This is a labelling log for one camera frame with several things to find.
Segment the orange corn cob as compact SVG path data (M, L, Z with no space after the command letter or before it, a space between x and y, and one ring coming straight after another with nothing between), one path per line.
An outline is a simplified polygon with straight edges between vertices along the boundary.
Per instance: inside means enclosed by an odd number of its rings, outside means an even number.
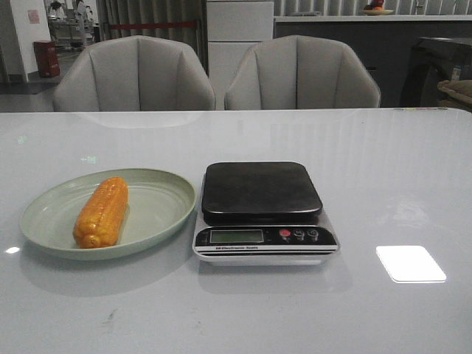
M82 249L113 246L128 205L128 185L120 176L102 181L81 209L73 236Z

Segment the black silver kitchen scale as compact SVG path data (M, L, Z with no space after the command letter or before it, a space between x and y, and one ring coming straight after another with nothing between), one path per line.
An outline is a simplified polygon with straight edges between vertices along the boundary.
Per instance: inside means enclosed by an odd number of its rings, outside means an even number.
M215 266L315 266L340 242L306 168L218 162L204 174L192 250Z

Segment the grey upholstered chair right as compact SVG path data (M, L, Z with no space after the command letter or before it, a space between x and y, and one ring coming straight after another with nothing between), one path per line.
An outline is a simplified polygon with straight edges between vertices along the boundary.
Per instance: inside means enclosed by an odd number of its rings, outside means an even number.
M224 97L230 111L377 108L380 103L378 84L350 46L303 35L247 49Z

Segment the grey upholstered chair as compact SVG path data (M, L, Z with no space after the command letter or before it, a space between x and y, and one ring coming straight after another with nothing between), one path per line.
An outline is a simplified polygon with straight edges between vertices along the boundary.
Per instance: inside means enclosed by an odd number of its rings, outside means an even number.
M230 111L377 108L380 103L378 84L350 46L303 35L247 49L224 97Z
M194 49L144 35L86 47L53 92L59 112L211 111L215 93Z

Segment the pale green round plate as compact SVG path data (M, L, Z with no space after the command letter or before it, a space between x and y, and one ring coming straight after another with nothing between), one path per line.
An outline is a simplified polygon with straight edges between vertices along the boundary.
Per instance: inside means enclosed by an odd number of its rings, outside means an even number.
M112 176L128 185L128 204L117 243L82 249L73 239L73 226L100 182ZM162 170L106 170L66 181L37 197L19 223L25 237L41 251L71 260L107 260L135 254L175 234L192 214L197 200L185 178Z

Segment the grey upholstered chair left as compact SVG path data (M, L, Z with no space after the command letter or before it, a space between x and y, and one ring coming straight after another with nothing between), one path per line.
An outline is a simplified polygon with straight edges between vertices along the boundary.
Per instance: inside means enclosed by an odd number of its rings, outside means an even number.
M59 112L211 111L215 93L194 49L144 35L86 47L53 92Z

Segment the white drawer cabinet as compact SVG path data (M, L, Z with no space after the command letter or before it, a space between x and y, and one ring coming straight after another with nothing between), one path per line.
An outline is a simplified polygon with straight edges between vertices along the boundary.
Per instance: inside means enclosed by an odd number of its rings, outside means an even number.
M208 73L218 110L244 53L273 37L273 22L273 1L206 2Z

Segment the dark grey counter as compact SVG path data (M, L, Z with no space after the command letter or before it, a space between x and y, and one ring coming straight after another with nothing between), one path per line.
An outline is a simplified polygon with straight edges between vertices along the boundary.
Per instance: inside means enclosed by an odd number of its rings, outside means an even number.
M275 19L274 35L348 44L380 87L383 107L437 106L440 81L471 78L469 15L286 16Z

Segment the red bin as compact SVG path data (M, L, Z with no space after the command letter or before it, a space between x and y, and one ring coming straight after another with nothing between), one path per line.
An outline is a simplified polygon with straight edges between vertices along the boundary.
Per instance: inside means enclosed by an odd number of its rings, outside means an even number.
M35 41L33 47L39 76L58 76L60 74L60 67L55 51L55 43L53 41Z

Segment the fruit bowl on counter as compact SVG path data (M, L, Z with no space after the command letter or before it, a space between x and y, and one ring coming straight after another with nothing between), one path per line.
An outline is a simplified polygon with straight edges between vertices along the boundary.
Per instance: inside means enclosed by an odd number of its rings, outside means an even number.
M364 15L389 15L394 12L394 10L385 8L385 0L371 0L364 5L361 12Z

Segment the beige cushion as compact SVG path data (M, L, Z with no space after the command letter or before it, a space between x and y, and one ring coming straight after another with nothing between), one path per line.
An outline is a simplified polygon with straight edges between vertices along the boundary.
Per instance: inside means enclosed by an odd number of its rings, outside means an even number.
M444 80L437 84L442 98L439 106L471 112L472 80Z

